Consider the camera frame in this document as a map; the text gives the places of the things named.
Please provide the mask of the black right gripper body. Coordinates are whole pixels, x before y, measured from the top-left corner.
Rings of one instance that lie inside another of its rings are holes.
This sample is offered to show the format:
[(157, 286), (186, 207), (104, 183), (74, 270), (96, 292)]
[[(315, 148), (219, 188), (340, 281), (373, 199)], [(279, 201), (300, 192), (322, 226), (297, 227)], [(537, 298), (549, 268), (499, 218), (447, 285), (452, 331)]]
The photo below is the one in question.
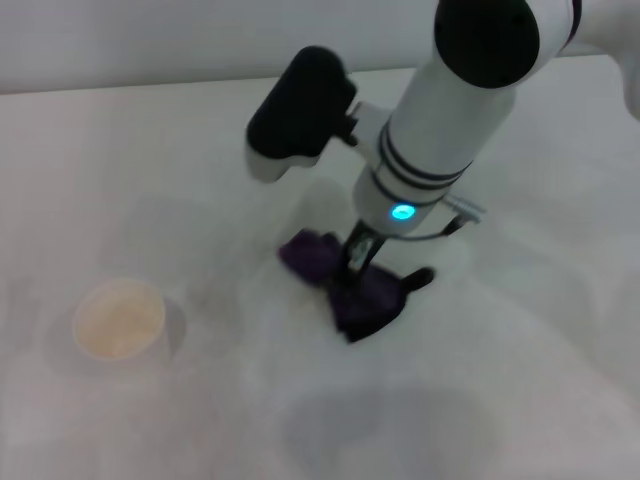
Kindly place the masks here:
[(386, 238), (365, 223), (357, 223), (344, 244), (345, 265), (349, 271), (366, 269), (386, 242)]

